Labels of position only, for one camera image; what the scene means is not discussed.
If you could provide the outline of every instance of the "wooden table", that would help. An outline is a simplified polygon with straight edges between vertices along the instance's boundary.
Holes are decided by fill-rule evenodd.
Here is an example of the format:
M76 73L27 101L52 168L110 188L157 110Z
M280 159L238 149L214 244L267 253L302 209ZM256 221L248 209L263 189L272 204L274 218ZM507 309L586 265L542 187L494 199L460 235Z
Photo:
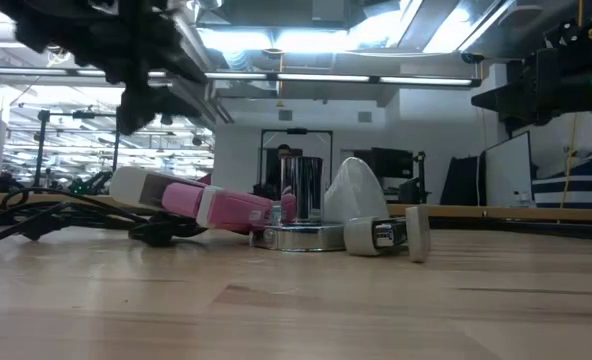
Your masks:
M592 241L434 231L404 256L0 242L0 359L592 359Z

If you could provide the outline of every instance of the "black cord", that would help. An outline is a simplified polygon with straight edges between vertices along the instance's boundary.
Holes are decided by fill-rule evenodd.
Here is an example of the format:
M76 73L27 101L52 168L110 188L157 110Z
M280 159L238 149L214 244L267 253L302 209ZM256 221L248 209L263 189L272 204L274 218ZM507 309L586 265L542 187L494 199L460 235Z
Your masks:
M59 194L79 202L27 203L30 192ZM21 195L21 201L10 205L10 200ZM12 223L0 231L0 240L23 235L32 241L52 231L69 226L126 230L130 239L140 240L153 247L172 246L173 237L192 237L206 229L191 218L159 213L147 219L93 198L45 188L22 188L7 194L0 203L0 223Z

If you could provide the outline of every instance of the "blue and white striped cloth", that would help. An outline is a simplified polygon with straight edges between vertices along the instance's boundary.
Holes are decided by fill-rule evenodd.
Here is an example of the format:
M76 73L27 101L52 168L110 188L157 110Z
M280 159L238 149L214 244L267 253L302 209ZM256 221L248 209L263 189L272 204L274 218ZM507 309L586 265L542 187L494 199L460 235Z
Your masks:
M532 181L532 192L537 207L560 207L564 191L565 176ZM564 207L592 209L592 175L573 175L569 177Z

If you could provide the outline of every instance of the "round metal base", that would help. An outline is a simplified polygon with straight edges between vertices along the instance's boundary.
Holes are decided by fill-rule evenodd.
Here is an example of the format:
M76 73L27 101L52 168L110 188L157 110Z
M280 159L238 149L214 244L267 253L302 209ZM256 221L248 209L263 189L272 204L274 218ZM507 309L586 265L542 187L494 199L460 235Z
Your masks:
M345 250L343 224L268 226L250 234L250 245L281 251Z

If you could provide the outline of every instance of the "silver cylinder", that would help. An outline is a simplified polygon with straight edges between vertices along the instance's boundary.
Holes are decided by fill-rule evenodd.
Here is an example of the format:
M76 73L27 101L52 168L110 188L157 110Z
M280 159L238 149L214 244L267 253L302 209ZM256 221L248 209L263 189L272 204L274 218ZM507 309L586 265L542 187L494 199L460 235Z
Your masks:
M286 157L281 160L281 222L320 223L323 218L323 159Z

